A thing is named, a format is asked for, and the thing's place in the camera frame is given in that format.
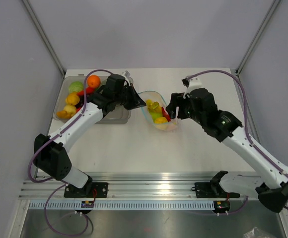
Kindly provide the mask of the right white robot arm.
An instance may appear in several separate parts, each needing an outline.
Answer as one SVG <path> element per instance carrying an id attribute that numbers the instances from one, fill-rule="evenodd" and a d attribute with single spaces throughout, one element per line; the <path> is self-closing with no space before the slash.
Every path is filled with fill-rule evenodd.
<path id="1" fill-rule="evenodd" d="M 281 212 L 288 203 L 288 166 L 285 166 L 252 139 L 232 113 L 218 109 L 212 93 L 205 88 L 173 93 L 166 111 L 172 119 L 192 119 L 204 132 L 237 153 L 263 183 L 254 195 L 267 209 Z"/>

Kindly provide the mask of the green apple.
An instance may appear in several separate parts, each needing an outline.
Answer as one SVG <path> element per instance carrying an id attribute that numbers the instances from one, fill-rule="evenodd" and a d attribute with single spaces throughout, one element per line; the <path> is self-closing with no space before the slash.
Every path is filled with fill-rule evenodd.
<path id="1" fill-rule="evenodd" d="M 156 112 L 150 112 L 149 113 L 151 115 L 152 121 L 155 122 L 155 120 L 157 118 L 161 118 L 163 117 L 163 115 L 161 113 L 156 113 Z"/>

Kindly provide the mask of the yellow bell pepper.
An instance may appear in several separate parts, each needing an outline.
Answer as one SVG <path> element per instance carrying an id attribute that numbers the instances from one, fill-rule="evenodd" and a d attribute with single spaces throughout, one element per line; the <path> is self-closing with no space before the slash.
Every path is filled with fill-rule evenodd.
<path id="1" fill-rule="evenodd" d="M 160 130 L 167 130 L 168 127 L 168 120 L 165 117 L 156 118 L 154 121 L 154 126 Z"/>

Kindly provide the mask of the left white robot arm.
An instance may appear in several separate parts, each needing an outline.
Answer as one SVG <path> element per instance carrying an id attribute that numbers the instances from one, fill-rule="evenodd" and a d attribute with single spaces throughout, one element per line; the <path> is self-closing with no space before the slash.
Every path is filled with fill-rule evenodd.
<path id="1" fill-rule="evenodd" d="M 145 102 L 136 92 L 128 71 L 110 74 L 106 83 L 91 96 L 85 96 L 82 108 L 61 128 L 50 135 L 39 134 L 34 141 L 32 164 L 65 183 L 65 197 L 87 198 L 96 195 L 96 185 L 86 173 L 74 167 L 68 156 L 76 141 L 117 106 L 126 110 L 141 108 Z"/>

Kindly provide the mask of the clear zip top bag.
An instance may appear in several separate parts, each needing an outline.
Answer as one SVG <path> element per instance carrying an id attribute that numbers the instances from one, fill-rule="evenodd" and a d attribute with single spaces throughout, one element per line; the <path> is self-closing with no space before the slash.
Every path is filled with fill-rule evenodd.
<path id="1" fill-rule="evenodd" d="M 171 119 L 166 112 L 166 102 L 162 95 L 156 91 L 143 91 L 139 93 L 146 106 L 142 107 L 145 119 L 156 129 L 173 131 L 178 127 L 176 119 Z"/>

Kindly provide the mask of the pink peach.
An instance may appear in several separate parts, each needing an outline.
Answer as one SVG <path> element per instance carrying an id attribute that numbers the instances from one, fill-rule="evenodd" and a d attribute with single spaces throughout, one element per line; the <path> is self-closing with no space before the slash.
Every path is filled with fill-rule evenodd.
<path id="1" fill-rule="evenodd" d="M 165 131 L 173 131 L 176 128 L 177 128 L 177 124 L 170 122 L 166 125 Z"/>

